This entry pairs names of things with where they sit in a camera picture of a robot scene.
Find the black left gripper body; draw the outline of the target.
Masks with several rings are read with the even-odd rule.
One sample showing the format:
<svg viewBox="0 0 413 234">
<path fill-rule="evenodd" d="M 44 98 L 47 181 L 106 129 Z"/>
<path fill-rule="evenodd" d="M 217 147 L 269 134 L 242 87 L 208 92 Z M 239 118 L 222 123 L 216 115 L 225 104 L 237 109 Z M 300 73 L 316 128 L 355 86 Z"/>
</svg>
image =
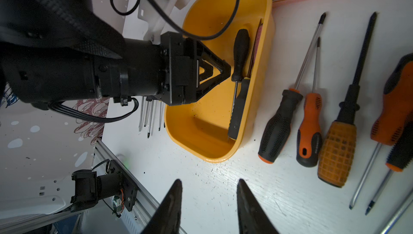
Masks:
<svg viewBox="0 0 413 234">
<path fill-rule="evenodd" d="M 169 106 L 196 103 L 231 74 L 231 66 L 201 41 L 167 32 L 160 47 L 165 80 L 159 100 Z"/>
</svg>

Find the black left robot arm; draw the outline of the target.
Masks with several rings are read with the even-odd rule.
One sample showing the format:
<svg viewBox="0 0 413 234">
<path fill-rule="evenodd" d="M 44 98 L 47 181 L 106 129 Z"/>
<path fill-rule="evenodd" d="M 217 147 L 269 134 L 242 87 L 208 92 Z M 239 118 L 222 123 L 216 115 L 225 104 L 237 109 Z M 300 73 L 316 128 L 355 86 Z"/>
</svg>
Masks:
<svg viewBox="0 0 413 234">
<path fill-rule="evenodd" d="M 1 86 L 35 107 L 99 97 L 126 105 L 133 96 L 190 104 L 230 73 L 200 37 L 125 39 L 91 0 L 1 0 Z"/>
</svg>

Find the amber handle black screwdriver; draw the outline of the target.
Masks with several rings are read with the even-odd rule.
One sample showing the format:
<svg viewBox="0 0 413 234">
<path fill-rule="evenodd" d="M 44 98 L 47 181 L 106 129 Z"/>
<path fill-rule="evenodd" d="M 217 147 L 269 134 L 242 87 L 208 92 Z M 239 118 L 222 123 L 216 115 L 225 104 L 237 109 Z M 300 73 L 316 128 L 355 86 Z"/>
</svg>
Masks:
<svg viewBox="0 0 413 234">
<path fill-rule="evenodd" d="M 357 104 L 360 80 L 377 16 L 377 12 L 374 12 L 370 17 L 353 81 L 347 89 L 345 100 L 339 104 L 340 111 L 330 125 L 319 154 L 318 178 L 337 188 L 342 188 L 347 182 L 354 159 L 357 143 L 354 120 L 360 109 Z"/>
</svg>

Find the black orange stubby screwdriver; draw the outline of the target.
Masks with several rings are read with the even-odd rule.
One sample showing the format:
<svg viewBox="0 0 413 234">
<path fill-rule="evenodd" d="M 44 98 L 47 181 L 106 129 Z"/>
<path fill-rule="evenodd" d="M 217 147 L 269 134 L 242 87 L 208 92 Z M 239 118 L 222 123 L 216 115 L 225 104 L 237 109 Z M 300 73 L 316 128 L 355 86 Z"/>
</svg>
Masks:
<svg viewBox="0 0 413 234">
<path fill-rule="evenodd" d="M 291 131 L 291 122 L 297 105 L 302 101 L 303 95 L 299 92 L 299 85 L 305 69 L 315 51 L 316 40 L 320 37 L 327 13 L 324 12 L 317 24 L 317 28 L 311 40 L 309 49 L 305 55 L 301 69 L 293 88 L 282 92 L 282 100 L 275 115 L 266 124 L 258 151 L 259 158 L 267 163 L 273 164 L 281 153 L 288 140 Z"/>
</svg>

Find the orange black small screwdriver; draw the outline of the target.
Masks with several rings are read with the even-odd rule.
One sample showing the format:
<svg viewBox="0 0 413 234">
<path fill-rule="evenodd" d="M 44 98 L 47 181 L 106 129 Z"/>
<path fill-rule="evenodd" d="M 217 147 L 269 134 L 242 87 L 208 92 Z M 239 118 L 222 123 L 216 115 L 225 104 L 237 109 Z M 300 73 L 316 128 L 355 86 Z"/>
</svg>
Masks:
<svg viewBox="0 0 413 234">
<path fill-rule="evenodd" d="M 314 78 L 311 92 L 305 96 L 304 118 L 297 134 L 297 162 L 304 167 L 315 167 L 322 147 L 322 131 L 319 118 L 322 110 L 322 96 L 316 92 L 318 65 L 320 62 L 321 39 L 316 42 Z"/>
</svg>

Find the pink handle screwdriver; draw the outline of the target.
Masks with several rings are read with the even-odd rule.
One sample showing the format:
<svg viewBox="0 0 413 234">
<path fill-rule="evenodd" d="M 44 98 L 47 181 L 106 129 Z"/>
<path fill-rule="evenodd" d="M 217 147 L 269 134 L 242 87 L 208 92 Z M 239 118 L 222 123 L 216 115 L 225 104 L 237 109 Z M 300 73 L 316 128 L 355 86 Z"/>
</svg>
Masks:
<svg viewBox="0 0 413 234">
<path fill-rule="evenodd" d="M 229 129 L 228 129 L 228 137 L 232 140 L 236 140 L 238 138 L 240 124 L 242 121 L 244 108 L 246 104 L 247 93 L 250 85 L 252 69 L 256 58 L 256 52 L 259 44 L 260 34 L 262 30 L 262 19 L 260 19 L 258 28 L 256 30 L 256 35 L 254 39 L 254 44 L 252 47 L 250 61 L 248 63 L 248 72 L 247 76 L 239 83 L 238 85 L 238 94 L 235 102 L 234 108 L 234 118 L 232 122 L 230 122 Z"/>
</svg>

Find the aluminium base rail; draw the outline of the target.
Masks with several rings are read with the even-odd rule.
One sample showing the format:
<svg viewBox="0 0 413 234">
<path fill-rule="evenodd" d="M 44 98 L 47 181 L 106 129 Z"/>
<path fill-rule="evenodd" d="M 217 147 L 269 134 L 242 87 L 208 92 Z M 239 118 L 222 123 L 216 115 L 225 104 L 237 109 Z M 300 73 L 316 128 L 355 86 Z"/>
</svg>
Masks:
<svg viewBox="0 0 413 234">
<path fill-rule="evenodd" d="M 82 217 L 100 202 L 123 221 L 138 221 L 144 234 L 184 234 L 180 226 L 182 184 L 176 180 L 158 202 L 101 139 L 92 169 L 81 169 L 64 178 L 51 178 L 13 187 L 1 187 L 1 233 L 23 234 L 68 219 Z M 119 198 L 115 205 L 111 201 Z"/>
</svg>

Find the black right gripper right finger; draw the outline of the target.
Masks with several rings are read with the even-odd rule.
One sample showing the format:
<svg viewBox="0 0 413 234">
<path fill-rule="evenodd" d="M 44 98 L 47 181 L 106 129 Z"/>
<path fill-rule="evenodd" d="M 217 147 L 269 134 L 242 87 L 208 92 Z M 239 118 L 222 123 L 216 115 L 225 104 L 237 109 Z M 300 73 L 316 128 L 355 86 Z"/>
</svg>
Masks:
<svg viewBox="0 0 413 234">
<path fill-rule="evenodd" d="M 237 184 L 237 213 L 240 234 L 279 234 L 244 179 Z"/>
</svg>

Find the orange black large screwdriver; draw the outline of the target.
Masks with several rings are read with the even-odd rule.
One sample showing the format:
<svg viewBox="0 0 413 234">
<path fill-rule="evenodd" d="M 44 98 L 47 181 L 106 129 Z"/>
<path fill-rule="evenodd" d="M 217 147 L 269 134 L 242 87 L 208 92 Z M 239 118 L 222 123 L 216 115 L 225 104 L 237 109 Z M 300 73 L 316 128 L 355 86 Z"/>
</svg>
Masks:
<svg viewBox="0 0 413 234">
<path fill-rule="evenodd" d="M 371 129 L 371 139 L 376 141 L 377 145 L 351 198 L 349 209 L 356 205 L 382 146 L 393 146 L 397 143 L 412 112 L 413 55 L 410 53 L 400 59 L 384 86 L 382 112 Z"/>
</svg>

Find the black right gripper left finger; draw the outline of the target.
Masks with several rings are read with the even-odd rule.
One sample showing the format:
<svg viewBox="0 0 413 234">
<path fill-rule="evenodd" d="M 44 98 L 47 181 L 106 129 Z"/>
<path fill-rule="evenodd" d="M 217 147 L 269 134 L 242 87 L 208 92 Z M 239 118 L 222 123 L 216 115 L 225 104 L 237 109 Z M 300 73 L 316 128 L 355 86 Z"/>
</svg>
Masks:
<svg viewBox="0 0 413 234">
<path fill-rule="evenodd" d="M 182 182 L 176 179 L 141 234 L 178 234 L 181 222 Z"/>
</svg>

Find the slim orange black screwdriver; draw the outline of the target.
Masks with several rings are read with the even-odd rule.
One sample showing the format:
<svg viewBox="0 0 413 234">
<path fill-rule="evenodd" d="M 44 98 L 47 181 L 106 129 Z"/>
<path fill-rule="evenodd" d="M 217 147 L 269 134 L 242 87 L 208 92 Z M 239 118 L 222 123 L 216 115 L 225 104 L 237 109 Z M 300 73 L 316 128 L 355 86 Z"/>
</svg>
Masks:
<svg viewBox="0 0 413 234">
<path fill-rule="evenodd" d="M 412 161 L 413 159 L 413 119 L 410 119 L 407 125 L 404 128 L 404 131 L 397 141 L 397 143 L 393 146 L 390 154 L 387 157 L 386 166 L 389 168 L 385 178 L 383 179 L 382 183 L 376 190 L 373 198 L 371 199 L 365 215 L 368 215 L 376 202 L 378 201 L 379 197 L 381 196 L 382 192 L 386 188 L 386 185 L 390 178 L 392 177 L 394 172 L 402 172 Z"/>
</svg>

